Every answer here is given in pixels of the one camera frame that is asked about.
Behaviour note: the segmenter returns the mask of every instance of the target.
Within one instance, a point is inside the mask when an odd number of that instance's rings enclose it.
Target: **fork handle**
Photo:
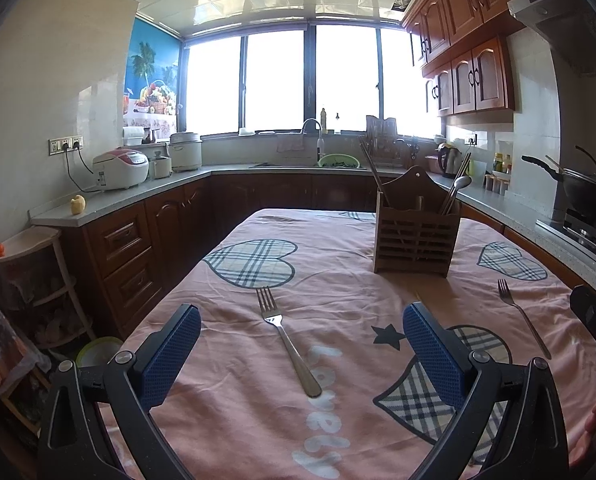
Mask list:
[[[542,350],[542,353],[544,354],[544,356],[547,359],[551,359],[552,358],[552,354],[549,352],[549,349],[547,348],[547,345],[544,343],[544,341],[540,337],[539,333],[534,328],[532,322],[527,317],[527,314],[524,313],[524,310],[521,307],[519,307],[517,305],[514,305],[514,306],[518,309],[518,311],[520,312],[520,314],[523,315],[524,320],[526,321],[527,326],[529,327],[529,330],[531,330],[532,331],[532,334],[534,334],[534,339],[536,339],[536,342],[538,343],[538,346],[540,347],[540,350]]]
[[[300,384],[302,384],[302,389],[309,397],[318,397],[322,393],[322,388],[318,384],[318,381],[314,378],[309,368],[307,368],[307,365],[302,360],[302,357],[300,357],[300,354],[296,350],[292,340],[289,339],[287,332],[284,331],[282,325],[278,326],[277,329],[280,332],[284,347],[287,348],[287,353],[292,360],[294,370],[296,370]]]

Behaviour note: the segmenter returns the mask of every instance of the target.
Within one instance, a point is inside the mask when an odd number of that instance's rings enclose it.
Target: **screw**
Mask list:
[[[116,361],[119,365],[124,365],[128,363],[134,355],[129,350],[123,350],[122,352],[118,352],[116,357],[114,357],[114,361]]]
[[[489,356],[489,354],[487,352],[485,352],[485,351],[481,352],[479,350],[472,352],[472,356],[473,356],[473,360],[477,361],[479,363],[486,363],[489,361],[489,359],[491,359],[491,357]]]
[[[71,361],[65,360],[58,365],[58,369],[61,372],[68,372],[72,369],[73,363]]]
[[[545,361],[542,357],[535,357],[534,358],[534,365],[539,370],[546,370],[547,369],[547,361]]]

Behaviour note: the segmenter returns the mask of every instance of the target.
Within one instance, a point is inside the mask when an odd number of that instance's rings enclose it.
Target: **window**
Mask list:
[[[316,27],[316,116],[325,108],[329,130],[364,132],[366,116],[378,117],[377,53],[374,28]]]
[[[417,137],[440,134],[441,121],[425,113],[426,79],[411,63],[409,34],[395,29],[380,31],[384,116],[394,117],[398,133]]]
[[[304,116],[304,32],[249,36],[245,126],[250,130],[300,128]]]
[[[187,130],[201,135],[238,131],[240,38],[189,49]]]

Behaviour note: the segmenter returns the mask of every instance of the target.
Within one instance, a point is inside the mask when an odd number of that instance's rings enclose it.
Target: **range hood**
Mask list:
[[[508,7],[575,72],[596,75],[596,13],[587,0],[511,0]]]

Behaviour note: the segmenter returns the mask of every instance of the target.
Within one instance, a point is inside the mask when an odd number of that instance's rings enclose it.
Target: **utensil holder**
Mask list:
[[[386,207],[384,196],[378,193],[374,272],[422,272],[446,277],[460,226],[460,202],[454,201],[450,214],[438,214],[447,191],[419,166],[384,186],[389,187],[387,193],[394,202],[390,205],[395,207]],[[428,210],[414,209],[417,196],[425,197]]]

